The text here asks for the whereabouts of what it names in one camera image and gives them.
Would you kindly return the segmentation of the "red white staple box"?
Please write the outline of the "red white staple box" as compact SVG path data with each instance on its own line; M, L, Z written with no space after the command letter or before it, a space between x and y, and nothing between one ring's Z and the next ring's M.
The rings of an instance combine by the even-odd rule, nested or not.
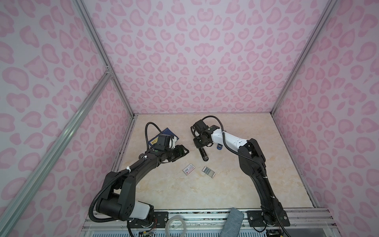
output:
M193 164L189 164L188 166L186 166L184 169L183 169L183 173L185 175L189 175L192 171L195 170L195 166Z

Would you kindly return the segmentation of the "silver staple tray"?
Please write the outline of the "silver staple tray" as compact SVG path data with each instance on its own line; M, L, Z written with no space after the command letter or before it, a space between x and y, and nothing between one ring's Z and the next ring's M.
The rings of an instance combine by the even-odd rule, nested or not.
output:
M209 177L211 178L214 178L215 175L216 175L216 172L213 171L212 169L210 169L209 167L205 166L203 169L202 169L202 172L205 173L206 175L208 175Z

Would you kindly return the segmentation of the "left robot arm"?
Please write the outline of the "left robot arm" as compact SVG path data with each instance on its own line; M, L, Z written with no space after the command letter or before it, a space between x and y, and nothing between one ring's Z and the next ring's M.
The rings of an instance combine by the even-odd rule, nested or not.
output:
M189 150L176 145L172 135L159 134L158 141L142 153L138 161L119 172L109 172L101 190L90 204L88 216L96 223L133 219L152 222L154 207L136 200L137 184L163 163L173 163Z

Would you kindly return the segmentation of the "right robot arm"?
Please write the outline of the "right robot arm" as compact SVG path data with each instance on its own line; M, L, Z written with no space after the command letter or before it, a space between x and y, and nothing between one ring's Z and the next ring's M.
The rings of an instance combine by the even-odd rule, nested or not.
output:
M260 221L264 226L289 226L287 213L268 180L265 156L255 139L243 139L224 130L221 121L215 116L206 116L190 127L193 142L203 160L209 160L204 148L214 144L222 145L228 151L238 156L239 167L254 183L261 202L262 214Z

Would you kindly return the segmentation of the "blue booklet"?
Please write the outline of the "blue booklet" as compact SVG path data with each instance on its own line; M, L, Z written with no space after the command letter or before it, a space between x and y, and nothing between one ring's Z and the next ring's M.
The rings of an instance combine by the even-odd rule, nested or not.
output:
M171 136L173 138L175 138L176 141L179 140L179 137L174 134L169 128L165 128L163 131L162 131L162 134L164 135L168 135L168 136ZM154 138L150 139L148 142L149 142L149 145L150 146L153 146L157 141L158 141L158 137L159 135L156 135Z

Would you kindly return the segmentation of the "clear tape roll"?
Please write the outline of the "clear tape roll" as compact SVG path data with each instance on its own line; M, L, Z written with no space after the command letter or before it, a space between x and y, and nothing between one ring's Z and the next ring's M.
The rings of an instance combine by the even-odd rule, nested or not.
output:
M187 234L187 224L182 216L175 215L171 217L165 224L165 235L171 237L171 230L182 229L180 237L185 237Z

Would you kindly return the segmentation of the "grey cloth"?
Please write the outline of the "grey cloth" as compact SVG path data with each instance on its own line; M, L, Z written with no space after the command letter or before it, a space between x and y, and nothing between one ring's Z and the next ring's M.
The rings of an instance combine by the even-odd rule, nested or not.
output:
M220 237L238 237L244 214L236 208L232 208L220 233Z

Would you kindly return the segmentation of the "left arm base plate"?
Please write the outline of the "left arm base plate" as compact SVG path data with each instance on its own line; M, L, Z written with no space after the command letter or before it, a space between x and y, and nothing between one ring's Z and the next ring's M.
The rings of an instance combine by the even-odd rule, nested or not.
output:
M133 219L129 225L132 229L151 229L152 227L165 228L168 219L167 211L155 211L153 214L149 214L144 220Z

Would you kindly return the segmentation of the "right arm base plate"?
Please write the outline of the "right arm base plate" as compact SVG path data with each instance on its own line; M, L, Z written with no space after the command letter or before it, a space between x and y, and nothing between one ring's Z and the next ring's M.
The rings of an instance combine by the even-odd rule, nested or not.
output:
M273 213L264 213L262 210L247 211L247 218L250 227L280 227L277 217L284 227L289 227L290 220L286 211L277 211Z

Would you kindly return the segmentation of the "aluminium frame rail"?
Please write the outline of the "aluminium frame rail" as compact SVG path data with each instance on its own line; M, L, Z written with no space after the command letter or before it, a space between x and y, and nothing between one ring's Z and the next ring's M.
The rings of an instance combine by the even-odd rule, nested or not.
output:
M28 136L16 147L6 147L1 151L1 155L14 160L19 154L33 150L40 158L25 177L21 176L17 163L1 162L1 166L6 166L1 168L1 199L8 201L7 206L1 207L2 237L7 237L13 230L112 77L112 71L106 71L102 75L83 102L77 106L70 120L66 121L65 127L57 126L58 132L54 133L49 141L44 139L41 131L30 131L28 122L20 126L23 115L14 117L5 113L1 107L1 124L9 126L1 128L1 138L4 139L8 132Z

